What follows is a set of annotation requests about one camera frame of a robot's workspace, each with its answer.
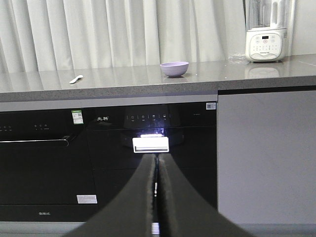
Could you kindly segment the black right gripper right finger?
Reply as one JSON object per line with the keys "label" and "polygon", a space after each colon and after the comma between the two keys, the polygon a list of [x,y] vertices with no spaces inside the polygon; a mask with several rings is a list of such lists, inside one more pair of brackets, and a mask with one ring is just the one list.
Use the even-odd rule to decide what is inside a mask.
{"label": "black right gripper right finger", "polygon": [[214,209],[189,183],[172,155],[158,156],[158,216],[162,237],[251,237]]}

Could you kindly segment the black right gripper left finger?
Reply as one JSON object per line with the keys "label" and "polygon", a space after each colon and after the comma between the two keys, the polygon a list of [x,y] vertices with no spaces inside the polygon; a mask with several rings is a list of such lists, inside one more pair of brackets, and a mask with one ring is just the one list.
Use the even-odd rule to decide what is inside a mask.
{"label": "black right gripper left finger", "polygon": [[123,189],[100,212],[67,237],[150,237],[156,156],[145,154]]}

